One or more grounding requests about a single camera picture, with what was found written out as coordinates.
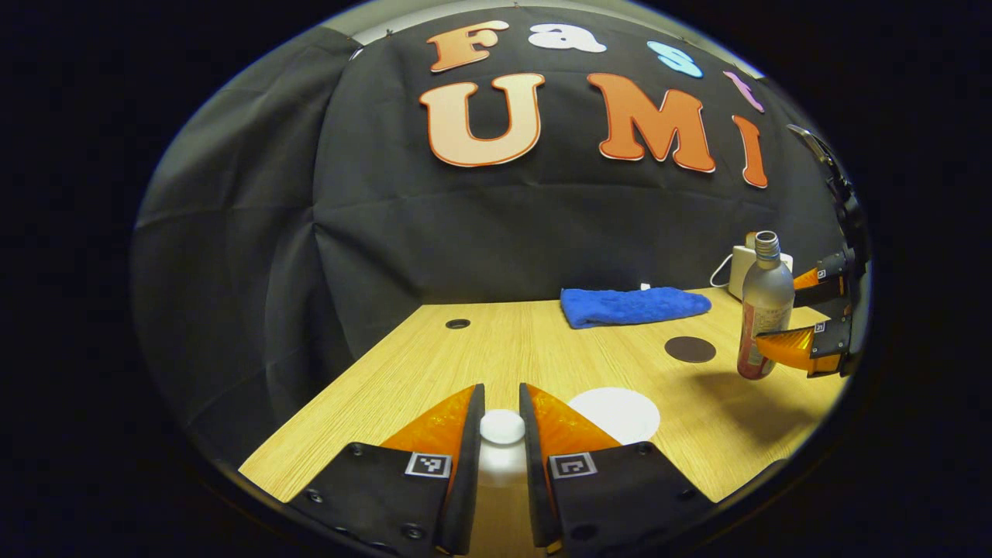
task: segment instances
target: white plate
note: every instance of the white plate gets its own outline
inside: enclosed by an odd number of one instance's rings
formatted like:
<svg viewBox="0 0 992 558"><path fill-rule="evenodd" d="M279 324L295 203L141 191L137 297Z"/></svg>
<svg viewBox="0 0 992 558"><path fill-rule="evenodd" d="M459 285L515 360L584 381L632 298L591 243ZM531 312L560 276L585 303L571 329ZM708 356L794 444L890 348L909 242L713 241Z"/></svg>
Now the white plate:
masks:
<svg viewBox="0 0 992 558"><path fill-rule="evenodd" d="M662 424L662 414L651 399L622 387L590 389L573 397L568 406L625 446L650 440Z"/></svg>

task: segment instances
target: orange letter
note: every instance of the orange letter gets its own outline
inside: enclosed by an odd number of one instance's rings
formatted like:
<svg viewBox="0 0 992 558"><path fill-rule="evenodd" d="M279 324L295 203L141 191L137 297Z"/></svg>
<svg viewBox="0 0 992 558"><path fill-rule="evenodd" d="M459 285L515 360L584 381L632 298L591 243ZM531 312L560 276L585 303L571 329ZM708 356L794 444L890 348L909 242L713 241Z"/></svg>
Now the orange letter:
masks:
<svg viewBox="0 0 992 558"><path fill-rule="evenodd" d="M634 139L634 126L641 131L658 161L665 161L672 140L679 134L673 158L680 167L712 173L716 162L709 156L706 132L702 129L702 103L677 89L669 89L657 110L651 99L630 79L612 73L591 73L589 83L599 87L606 101L609 137L599 152L610 159L640 161L644 147Z"/></svg>
<svg viewBox="0 0 992 558"><path fill-rule="evenodd" d="M487 51L476 51L473 45L492 47L499 42L493 31L503 31L510 29L510 24L505 21L487 21L434 35L428 39L428 43L434 43L437 47L437 62L431 66L431 71L445 71L480 60L489 58Z"/></svg>
<svg viewBox="0 0 992 558"><path fill-rule="evenodd" d="M758 188L768 188L765 165L761 161L761 144L758 143L761 133L746 118L734 114L731 119L737 124L744 140L744 182Z"/></svg>
<svg viewBox="0 0 992 558"><path fill-rule="evenodd" d="M439 159L457 167L483 167L513 161L530 151L541 135L539 73L512 73L493 79L493 87L506 93L510 125L498 138L479 139L468 124L468 97L478 90L475 83L452 83L421 95L428 107L428 138Z"/></svg>

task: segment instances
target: white cable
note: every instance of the white cable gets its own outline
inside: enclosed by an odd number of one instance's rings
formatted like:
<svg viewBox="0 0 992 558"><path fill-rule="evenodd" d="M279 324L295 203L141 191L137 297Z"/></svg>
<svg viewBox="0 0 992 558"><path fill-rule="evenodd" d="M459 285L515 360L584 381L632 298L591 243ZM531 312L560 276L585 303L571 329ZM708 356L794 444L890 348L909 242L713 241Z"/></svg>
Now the white cable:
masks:
<svg viewBox="0 0 992 558"><path fill-rule="evenodd" d="M722 285L717 285L717 284L713 283L713 278L716 277L716 274L719 273L721 269L723 269L723 266L724 265L727 265L727 262L730 261L730 258L732 258L732 257L734 257L734 255L733 254L730 254L729 256L723 258L723 263L720 264L720 267L717 267L716 268L716 271L714 271L713 274L709 276L709 286L711 286L711 287L726 287L727 285L730 284L729 282L727 282L727 283L724 283Z"/></svg>

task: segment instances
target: bottle label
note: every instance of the bottle label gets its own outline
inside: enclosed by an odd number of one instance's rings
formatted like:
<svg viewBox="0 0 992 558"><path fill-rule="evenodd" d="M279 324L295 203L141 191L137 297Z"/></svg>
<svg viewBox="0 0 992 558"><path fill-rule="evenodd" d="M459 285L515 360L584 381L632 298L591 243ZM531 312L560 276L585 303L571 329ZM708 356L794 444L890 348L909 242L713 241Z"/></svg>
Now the bottle label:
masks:
<svg viewBox="0 0 992 558"><path fill-rule="evenodd" d="M743 303L744 321L741 326L741 346L737 354L737 371L751 379L763 378L772 372L775 363L758 350L758 334L776 332L789 327L793 305L778 308L756 308Z"/></svg>

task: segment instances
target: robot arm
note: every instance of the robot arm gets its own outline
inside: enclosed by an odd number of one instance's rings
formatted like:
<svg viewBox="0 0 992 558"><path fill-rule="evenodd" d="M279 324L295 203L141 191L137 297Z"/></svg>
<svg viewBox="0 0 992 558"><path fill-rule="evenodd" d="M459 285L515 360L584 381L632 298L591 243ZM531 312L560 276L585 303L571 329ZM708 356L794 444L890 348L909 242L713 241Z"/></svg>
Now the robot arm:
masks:
<svg viewBox="0 0 992 558"><path fill-rule="evenodd" d="M849 305L844 316L809 328L768 332L757 337L761 353L786 366L806 370L807 377L839 373L849 375L860 359L868 331L871 302L871 251L864 213L852 184L841 172L829 147L799 126L790 124L829 176L826 186L833 194L834 209L845 244L797 277L795 306L809 306L844 297Z"/></svg>

